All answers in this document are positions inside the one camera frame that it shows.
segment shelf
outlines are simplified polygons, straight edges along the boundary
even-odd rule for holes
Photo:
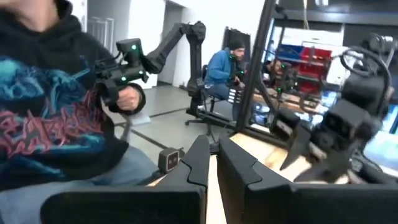
[[[276,79],[278,79],[278,80],[280,80],[281,78],[282,77],[280,75],[276,76]],[[297,79],[305,80],[305,81],[313,82],[313,83],[318,83],[319,82],[319,79],[317,79],[317,78],[306,77],[306,76],[303,76],[303,75],[297,75]]]
[[[322,66],[325,67],[324,63],[320,63],[320,62],[309,62],[307,60],[300,60],[300,59],[292,59],[292,58],[285,58],[285,57],[278,57],[278,59],[280,60],[284,60],[286,62],[296,62],[296,63],[306,63],[306,64],[310,64],[310,65],[316,65],[316,66]]]

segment chair base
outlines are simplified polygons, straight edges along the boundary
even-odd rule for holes
[[[202,120],[202,119],[192,119],[192,120],[188,120],[188,121],[185,122],[185,125],[188,126],[190,123],[206,124],[206,126],[207,126],[207,133],[206,133],[206,135],[207,135],[207,136],[210,136],[210,135],[211,135],[211,126],[210,126],[210,124],[208,124],[208,123],[205,122],[204,120]]]

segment black cable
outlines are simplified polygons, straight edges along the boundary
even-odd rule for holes
[[[352,54],[352,52],[363,54],[363,58],[358,56],[358,55]],[[370,77],[370,76],[375,75],[375,74],[371,71],[371,69],[369,67],[368,67],[368,69],[366,71],[350,67],[347,64],[346,60],[345,60],[345,56],[355,57],[358,60],[360,60],[363,64],[366,64],[366,62],[364,62],[364,58],[370,58],[374,62],[377,63],[379,68],[382,69],[381,75],[384,77],[384,88],[383,88],[382,94],[380,96],[379,104],[378,104],[377,110],[376,110],[377,113],[381,113],[382,104],[385,101],[386,93],[387,93],[387,91],[388,91],[388,89],[390,87],[390,84],[391,84],[391,74],[390,74],[390,71],[387,68],[386,63],[384,63],[382,61],[382,59],[378,55],[376,55],[375,53],[371,52],[370,50],[364,49],[362,47],[358,47],[358,46],[350,47],[349,49],[345,50],[341,55],[339,55],[340,62],[345,67],[345,69],[349,70],[351,73],[355,73],[355,74],[361,75],[363,77]]]
[[[206,103],[206,99],[207,99],[206,92],[204,90],[200,90],[200,93],[201,93],[201,95],[203,97],[203,101],[202,102],[203,102],[203,106],[205,107],[205,114],[208,115],[207,103]],[[213,141],[216,142],[216,138],[214,137],[213,131],[211,130],[211,125],[207,124],[207,123],[206,123],[206,125],[209,125],[210,136],[213,139]]]

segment metal rod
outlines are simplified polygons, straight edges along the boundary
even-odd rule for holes
[[[236,121],[236,128],[242,131],[250,118],[252,97],[254,87],[261,74],[261,57],[264,53],[266,39],[268,36],[269,28],[271,26],[272,14],[275,8],[275,0],[266,0],[262,8],[261,17],[259,21],[259,28],[257,30],[256,39],[254,41],[252,59],[249,67],[249,80],[244,88],[241,98],[238,120]]]
[[[113,45],[114,43],[114,19],[107,18],[106,19],[111,24],[111,31],[109,34],[109,51],[113,54]]]
[[[104,46],[109,50],[110,44],[109,44],[109,40],[108,40],[108,36],[109,36],[109,30],[108,30],[108,21],[104,21]]]

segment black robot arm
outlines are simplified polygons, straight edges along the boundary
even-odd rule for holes
[[[397,44],[390,44],[393,55]],[[345,56],[362,54],[358,58],[366,65],[351,68]],[[277,110],[270,120],[270,132],[287,141],[288,155],[281,169],[305,156],[313,165],[295,181],[325,180],[335,182],[349,174],[352,183],[398,183],[382,173],[363,150],[382,126],[391,96],[391,74],[380,52],[372,48],[351,47],[340,55],[343,66],[351,72],[336,103],[324,114],[320,124],[310,127],[293,111]]]
[[[167,57],[184,35],[190,43],[191,54],[191,79],[188,90],[190,93],[196,93],[199,83],[192,80],[201,77],[201,44],[206,36],[206,26],[200,21],[193,25],[175,24],[159,46],[147,55],[143,54],[141,40],[138,38],[118,41],[116,47],[119,55],[116,58],[122,55],[118,64],[114,63],[115,58],[111,59],[112,63],[109,63],[109,60],[96,62],[99,93],[105,105],[114,104],[119,98],[119,90],[128,86],[129,82],[137,79],[146,82],[146,73],[159,74],[166,64]]]

